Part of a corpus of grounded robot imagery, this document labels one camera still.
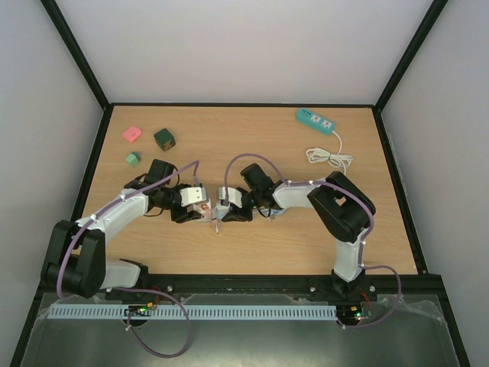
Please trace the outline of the light blue power strip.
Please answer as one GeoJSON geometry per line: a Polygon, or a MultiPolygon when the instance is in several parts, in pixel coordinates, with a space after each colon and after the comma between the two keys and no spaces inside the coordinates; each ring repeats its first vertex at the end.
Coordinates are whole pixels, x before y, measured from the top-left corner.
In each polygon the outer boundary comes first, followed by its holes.
{"type": "Polygon", "coordinates": [[[229,205],[223,206],[222,204],[217,203],[215,205],[215,209],[214,209],[215,218],[218,221],[222,221],[223,218],[226,216],[226,214],[229,212],[229,210],[230,210],[230,206],[229,205]]]}

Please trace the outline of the white cube socket adapter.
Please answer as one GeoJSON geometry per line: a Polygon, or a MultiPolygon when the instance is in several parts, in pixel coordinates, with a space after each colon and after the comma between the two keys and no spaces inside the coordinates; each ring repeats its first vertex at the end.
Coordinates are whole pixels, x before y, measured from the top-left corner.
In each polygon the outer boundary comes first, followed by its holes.
{"type": "Polygon", "coordinates": [[[209,222],[214,218],[212,204],[208,202],[196,203],[193,205],[193,210],[199,214],[197,222],[209,222]]]}

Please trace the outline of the light green cube plug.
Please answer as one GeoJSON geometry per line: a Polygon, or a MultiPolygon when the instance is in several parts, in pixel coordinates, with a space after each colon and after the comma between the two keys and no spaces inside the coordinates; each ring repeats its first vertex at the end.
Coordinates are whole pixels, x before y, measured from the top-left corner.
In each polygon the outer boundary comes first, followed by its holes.
{"type": "Polygon", "coordinates": [[[135,167],[140,163],[141,156],[139,155],[139,153],[133,151],[125,158],[125,161],[129,166],[135,167]]]}

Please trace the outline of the dark green cube socket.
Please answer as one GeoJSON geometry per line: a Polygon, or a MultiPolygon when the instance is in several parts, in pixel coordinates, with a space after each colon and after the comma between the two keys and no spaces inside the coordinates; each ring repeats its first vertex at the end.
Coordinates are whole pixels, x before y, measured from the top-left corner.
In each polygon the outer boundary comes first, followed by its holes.
{"type": "Polygon", "coordinates": [[[167,128],[154,133],[154,140],[162,151],[168,151],[176,145],[175,137],[167,128]]]}

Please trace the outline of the pink plug adapter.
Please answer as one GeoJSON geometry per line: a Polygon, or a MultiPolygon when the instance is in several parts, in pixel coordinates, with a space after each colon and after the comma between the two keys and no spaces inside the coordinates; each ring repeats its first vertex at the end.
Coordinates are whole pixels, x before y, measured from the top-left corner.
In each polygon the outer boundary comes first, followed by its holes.
{"type": "Polygon", "coordinates": [[[122,133],[122,137],[124,140],[128,141],[129,143],[135,142],[137,139],[139,139],[142,135],[142,130],[139,129],[137,126],[130,126],[129,128],[125,129],[122,133]]]}

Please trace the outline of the teal power strip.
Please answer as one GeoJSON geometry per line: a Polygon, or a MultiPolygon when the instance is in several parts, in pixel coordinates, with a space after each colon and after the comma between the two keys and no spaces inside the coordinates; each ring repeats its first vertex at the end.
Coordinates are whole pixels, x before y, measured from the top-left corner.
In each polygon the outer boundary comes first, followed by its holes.
{"type": "Polygon", "coordinates": [[[327,136],[330,136],[335,131],[334,122],[309,109],[299,109],[296,113],[296,120],[327,136]]]}

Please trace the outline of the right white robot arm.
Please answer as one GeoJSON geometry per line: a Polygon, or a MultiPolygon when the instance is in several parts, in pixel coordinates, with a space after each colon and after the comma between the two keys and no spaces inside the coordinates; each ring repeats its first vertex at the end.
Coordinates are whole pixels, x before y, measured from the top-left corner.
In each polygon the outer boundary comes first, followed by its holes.
{"type": "Polygon", "coordinates": [[[258,164],[241,171],[248,189],[219,188],[223,222],[250,222],[254,212],[266,209],[314,209],[335,238],[335,264],[328,291],[347,300],[360,290],[365,269],[366,238],[374,227],[376,208],[371,200],[340,171],[318,180],[273,181],[258,164]]]}

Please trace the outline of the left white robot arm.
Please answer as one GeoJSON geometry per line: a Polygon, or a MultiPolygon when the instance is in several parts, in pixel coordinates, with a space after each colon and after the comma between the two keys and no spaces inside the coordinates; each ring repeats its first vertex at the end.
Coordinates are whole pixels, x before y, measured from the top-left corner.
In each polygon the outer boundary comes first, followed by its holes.
{"type": "Polygon", "coordinates": [[[100,290],[134,287],[142,266],[134,261],[108,261],[106,246],[126,226],[154,208],[169,211],[175,223],[200,219],[191,207],[207,200],[199,180],[169,186],[181,171],[173,164],[153,160],[148,172],[124,185],[121,192],[89,216],[74,222],[61,220],[53,228],[40,273],[60,298],[69,294],[89,298],[100,290]]]}

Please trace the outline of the black aluminium frame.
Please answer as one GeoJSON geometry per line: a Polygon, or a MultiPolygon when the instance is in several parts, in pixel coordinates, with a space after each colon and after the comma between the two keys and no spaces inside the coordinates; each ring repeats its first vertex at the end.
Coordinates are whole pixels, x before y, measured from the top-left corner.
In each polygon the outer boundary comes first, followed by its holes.
{"type": "MultiPolygon", "coordinates": [[[[99,123],[95,142],[92,146],[88,164],[83,175],[83,180],[72,213],[73,216],[78,216],[85,208],[89,195],[89,188],[92,185],[92,180],[96,172],[96,166],[102,152],[102,143],[105,140],[109,127],[109,120],[112,117],[113,110],[117,105],[116,103],[109,102],[107,100],[99,81],[96,79],[89,62],[87,61],[76,40],[76,37],[63,16],[63,12],[60,10],[59,5],[55,1],[44,1],[42,5],[103,111],[102,119],[99,123]]],[[[381,146],[387,162],[390,179],[392,180],[393,190],[396,194],[397,203],[400,208],[400,214],[403,219],[403,224],[405,226],[407,238],[410,244],[410,250],[413,254],[415,268],[417,271],[415,275],[401,276],[400,280],[404,285],[403,291],[405,294],[438,295],[442,315],[448,323],[448,332],[457,362],[461,366],[468,366],[470,362],[455,321],[455,316],[453,314],[442,277],[438,274],[431,274],[428,271],[423,250],[414,226],[413,217],[407,202],[406,193],[404,188],[401,186],[400,171],[394,161],[393,149],[387,137],[387,130],[384,121],[381,117],[383,109],[389,102],[390,97],[393,95],[405,72],[413,62],[414,57],[423,45],[424,40],[429,35],[446,5],[447,3],[445,1],[432,2],[421,23],[419,24],[419,27],[416,29],[416,32],[409,42],[406,50],[404,51],[403,56],[400,58],[400,61],[393,71],[393,74],[390,76],[387,85],[379,97],[379,100],[375,104],[369,105],[368,109],[370,109],[373,113],[377,133],[379,134],[379,138],[381,140],[381,146]]],[[[307,281],[318,281],[319,284],[326,284],[332,280],[332,276],[178,274],[173,276],[173,279],[176,281],[178,288],[189,289],[191,291],[221,291],[226,285],[234,285],[238,291],[242,292],[243,294],[251,295],[259,294],[260,292],[264,291],[276,291],[280,286],[284,286],[284,294],[291,295],[304,294],[304,287],[307,281]]]]}

